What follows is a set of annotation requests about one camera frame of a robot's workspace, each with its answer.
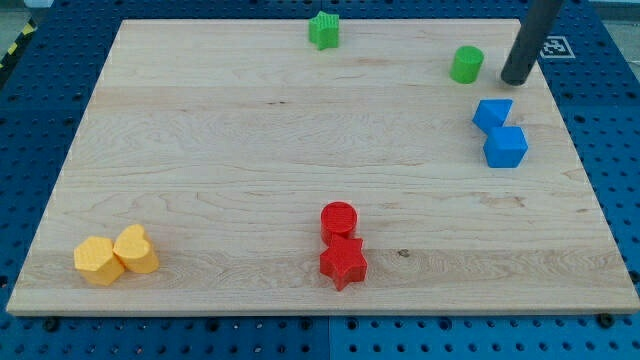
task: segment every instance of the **black cylinder pole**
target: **black cylinder pole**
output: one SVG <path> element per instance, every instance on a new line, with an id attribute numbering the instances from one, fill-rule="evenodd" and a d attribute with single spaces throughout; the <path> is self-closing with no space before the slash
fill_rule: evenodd
<path id="1" fill-rule="evenodd" d="M 504 82 L 522 85 L 527 81 L 563 1 L 534 0 L 502 69 Z"/>

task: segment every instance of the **red cylinder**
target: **red cylinder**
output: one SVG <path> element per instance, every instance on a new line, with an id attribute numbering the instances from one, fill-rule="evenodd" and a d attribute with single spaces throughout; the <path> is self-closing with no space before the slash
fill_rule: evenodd
<path id="1" fill-rule="evenodd" d="M 356 223 L 358 214 L 353 206 L 337 201 L 332 202 L 322 209 L 320 214 L 322 241 L 331 245 L 331 236 L 340 235 L 343 238 L 351 239 L 356 233 Z"/>

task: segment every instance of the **red block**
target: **red block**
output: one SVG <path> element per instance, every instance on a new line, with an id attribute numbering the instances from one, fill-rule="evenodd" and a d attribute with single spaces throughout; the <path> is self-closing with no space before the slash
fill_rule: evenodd
<path id="1" fill-rule="evenodd" d="M 341 201 L 325 206 L 320 214 L 322 241 L 331 245 L 331 236 L 334 234 L 352 238 L 356 233 L 357 222 L 358 214 L 353 206 Z"/>
<path id="2" fill-rule="evenodd" d="M 362 255 L 362 239 L 333 235 L 331 246 L 320 255 L 320 273 L 331 277 L 338 291 L 351 282 L 364 281 L 367 260 Z"/>

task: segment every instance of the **blue cube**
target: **blue cube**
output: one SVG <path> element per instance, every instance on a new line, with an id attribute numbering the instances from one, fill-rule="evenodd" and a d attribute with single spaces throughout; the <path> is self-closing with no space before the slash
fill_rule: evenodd
<path id="1" fill-rule="evenodd" d="M 494 127 L 501 127 L 509 117 L 513 100 L 511 99 L 484 99 L 480 100 L 473 123 L 485 134 Z"/>
<path id="2" fill-rule="evenodd" d="M 484 143 L 484 155 L 492 168 L 515 168 L 529 149 L 519 126 L 494 127 Z"/>

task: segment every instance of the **toy block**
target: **toy block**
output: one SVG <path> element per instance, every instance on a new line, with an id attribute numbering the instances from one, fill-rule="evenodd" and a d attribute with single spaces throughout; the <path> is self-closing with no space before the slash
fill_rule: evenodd
<path id="1" fill-rule="evenodd" d="M 338 291 L 349 283 L 364 281 L 367 260 L 362 255 L 362 239 L 333 235 L 331 246 L 320 255 L 320 273 L 332 278 Z"/>
<path id="2" fill-rule="evenodd" d="M 489 131 L 489 137 L 484 143 L 484 154 L 489 167 L 515 168 L 528 148 L 527 139 L 520 127 L 496 127 Z"/>
<path id="3" fill-rule="evenodd" d="M 337 201 L 322 209 L 320 214 L 320 233 L 322 241 L 331 246 L 333 235 L 350 239 L 355 235 L 358 213 L 353 206 Z"/>
<path id="4" fill-rule="evenodd" d="M 124 266 L 113 254 L 113 241 L 90 236 L 73 250 L 76 270 L 90 283 L 108 286 L 124 273 Z"/>
<path id="5" fill-rule="evenodd" d="M 127 269 L 141 274 L 154 272 L 160 266 L 153 243 L 140 224 L 128 226 L 116 239 L 113 252 Z"/>
<path id="6" fill-rule="evenodd" d="M 337 14 L 320 11 L 309 20 L 309 41 L 318 46 L 318 50 L 337 48 L 340 43 L 340 28 Z"/>
<path id="7" fill-rule="evenodd" d="M 462 46 L 456 50 L 449 76 L 460 84 L 471 84 L 478 78 L 484 54 L 474 46 Z"/>
<path id="8" fill-rule="evenodd" d="M 488 135 L 491 128 L 504 125 L 509 117 L 512 105 L 513 100 L 511 99 L 480 100 L 473 116 L 473 123 Z"/>

